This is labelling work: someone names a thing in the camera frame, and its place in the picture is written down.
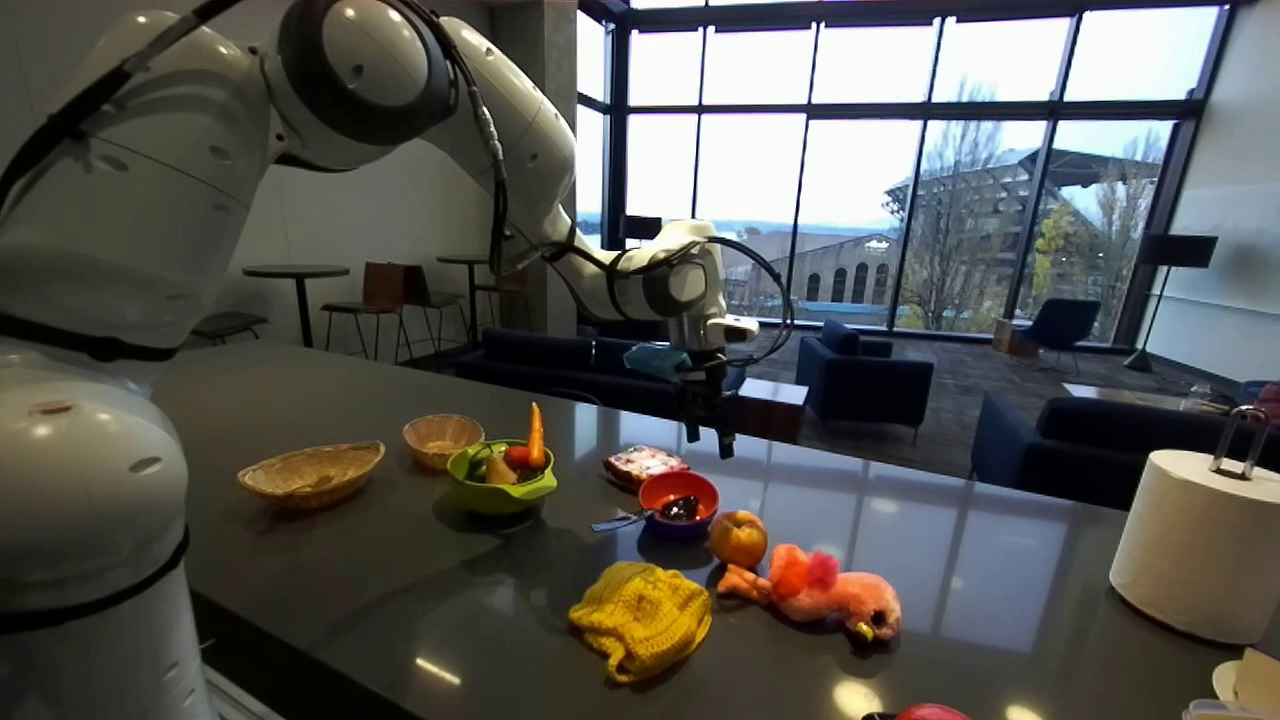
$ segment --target plate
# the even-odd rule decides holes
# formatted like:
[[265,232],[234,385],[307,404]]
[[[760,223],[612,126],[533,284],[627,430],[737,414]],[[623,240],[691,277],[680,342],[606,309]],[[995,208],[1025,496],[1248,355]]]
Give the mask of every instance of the plate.
[[387,447],[381,440],[363,443],[311,443],[258,461],[236,474],[236,482],[267,510],[333,510],[357,496]]

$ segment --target floor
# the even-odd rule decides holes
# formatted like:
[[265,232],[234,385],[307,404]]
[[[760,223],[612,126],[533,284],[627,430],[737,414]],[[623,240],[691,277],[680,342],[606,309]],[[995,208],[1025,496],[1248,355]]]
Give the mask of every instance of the floor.
[[[448,372],[448,355],[417,361],[417,367]],[[1192,367],[1151,366],[1151,372],[1123,367],[1120,352],[1040,352],[1040,355],[1008,355],[982,342],[891,342],[891,355],[925,355],[932,361],[932,398],[929,422],[914,430],[891,426],[826,426],[804,416],[800,443],[872,457],[888,465],[929,469],[943,477],[967,477],[967,443],[977,430],[977,414],[984,391],[995,391],[1013,407],[1037,422],[1048,398],[1061,398],[1065,385],[1105,385],[1105,387],[1150,387],[1150,391],[1189,391],[1192,385],[1213,385]],[[791,381],[797,372],[797,338],[752,366],[752,378]]]

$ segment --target bowl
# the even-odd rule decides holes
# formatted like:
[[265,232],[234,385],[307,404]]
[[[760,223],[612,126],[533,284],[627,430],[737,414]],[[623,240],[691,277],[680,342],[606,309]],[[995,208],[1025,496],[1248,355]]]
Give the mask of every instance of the bowl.
[[691,469],[650,477],[636,502],[644,511],[644,533],[658,540],[699,544],[721,511],[717,484]]
[[417,416],[400,430],[425,474],[444,474],[448,457],[486,440],[486,426],[455,414]]
[[236,482],[267,510],[333,510],[357,496],[384,457],[387,447],[381,440],[311,443],[258,461],[242,469]]
[[490,440],[490,443],[474,443],[465,454],[448,457],[448,482],[451,482],[451,502],[465,511],[478,515],[523,515],[533,510],[539,510],[559,484],[556,484],[556,457],[548,457],[548,469],[536,477],[522,477],[514,484],[490,484],[478,469],[490,457],[501,457],[507,443]]

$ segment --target large window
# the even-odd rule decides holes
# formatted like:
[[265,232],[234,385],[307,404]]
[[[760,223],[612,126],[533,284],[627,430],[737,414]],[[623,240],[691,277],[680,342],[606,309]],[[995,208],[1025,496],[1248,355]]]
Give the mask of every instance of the large window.
[[[1174,208],[1155,194],[1189,160],[1174,137],[1202,126],[1232,10],[903,10],[632,0],[623,213],[747,240],[807,324],[989,338],[1091,295],[1096,342],[1123,342],[1138,248],[1167,227],[1150,227]],[[727,302],[767,321],[778,288],[727,260]]]

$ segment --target red bowl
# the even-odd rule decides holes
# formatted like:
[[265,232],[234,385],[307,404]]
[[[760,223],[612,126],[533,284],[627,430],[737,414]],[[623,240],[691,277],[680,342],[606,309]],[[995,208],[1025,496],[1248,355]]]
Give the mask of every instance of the red bowl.
[[691,469],[650,477],[636,491],[644,520],[658,533],[699,538],[721,511],[721,491]]

